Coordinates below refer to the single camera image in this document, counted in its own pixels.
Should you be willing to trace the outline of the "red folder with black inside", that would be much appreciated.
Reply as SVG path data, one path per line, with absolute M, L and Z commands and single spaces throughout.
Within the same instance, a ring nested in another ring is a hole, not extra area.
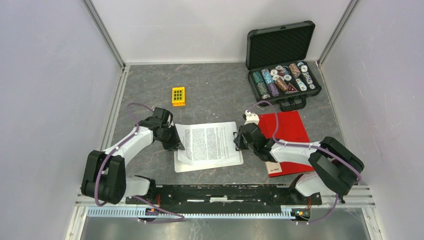
M 283 139 L 290 142 L 308 143 L 310 141 L 302 119 L 297 111 L 279 112 L 277 139 Z M 276 118 L 273 113 L 260 114 L 258 126 L 261 132 L 271 138 L 276 128 Z M 266 162 L 267 174 L 270 178 L 286 176 L 292 174 L 301 174 L 313 170 L 311 166 L 294 162 Z

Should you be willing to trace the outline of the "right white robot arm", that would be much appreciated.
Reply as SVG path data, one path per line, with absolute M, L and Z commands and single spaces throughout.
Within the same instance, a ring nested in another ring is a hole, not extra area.
M 234 143 L 241 150 L 251 150 L 264 162 L 312 167 L 313 171 L 301 175 L 288 191 L 289 199 L 295 204 L 302 204 L 323 190 L 346 196 L 361 181 L 365 169 L 356 155 L 330 136 L 316 142 L 277 140 L 267 138 L 256 123 L 247 123 L 239 127 Z

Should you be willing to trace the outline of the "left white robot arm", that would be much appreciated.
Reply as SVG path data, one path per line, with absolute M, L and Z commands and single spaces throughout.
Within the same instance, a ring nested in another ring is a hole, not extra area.
M 145 204 L 156 200 L 154 180 L 128 176 L 127 165 L 154 142 L 160 142 L 167 151 L 184 150 L 184 146 L 173 122 L 173 114 L 160 107 L 151 112 L 151 116 L 136 121 L 131 132 L 116 144 L 88 154 L 80 191 L 93 198 L 96 205 L 115 205 L 132 196 L 138 196 Z

